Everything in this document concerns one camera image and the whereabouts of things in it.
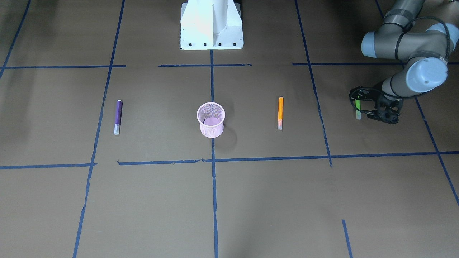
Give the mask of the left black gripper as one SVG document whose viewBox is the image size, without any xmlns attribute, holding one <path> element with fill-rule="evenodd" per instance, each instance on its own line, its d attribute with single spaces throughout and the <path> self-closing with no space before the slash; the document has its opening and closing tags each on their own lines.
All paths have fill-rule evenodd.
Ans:
<svg viewBox="0 0 459 258">
<path fill-rule="evenodd" d="M 355 110 L 356 100 L 360 100 L 360 102 L 371 101 L 374 104 L 373 110 L 360 109 L 360 113 L 366 115 L 367 118 L 386 124 L 398 123 L 400 111 L 403 107 L 403 99 L 388 98 L 381 90 L 359 86 L 351 89 L 349 93 L 349 102 Z"/>
</svg>

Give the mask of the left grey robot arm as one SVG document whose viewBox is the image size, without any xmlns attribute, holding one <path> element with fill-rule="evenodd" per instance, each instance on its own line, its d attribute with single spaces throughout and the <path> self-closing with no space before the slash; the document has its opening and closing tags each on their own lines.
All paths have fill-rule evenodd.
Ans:
<svg viewBox="0 0 459 258">
<path fill-rule="evenodd" d="M 423 0 L 397 0 L 376 31 L 365 34 L 361 52 L 366 57 L 406 62 L 402 71 L 375 84 L 356 87 L 349 102 L 358 113 L 386 124 L 396 124 L 406 99 L 422 96 L 448 77 L 448 60 L 458 48 L 458 26 L 437 17 L 425 32 L 412 33 Z"/>
</svg>

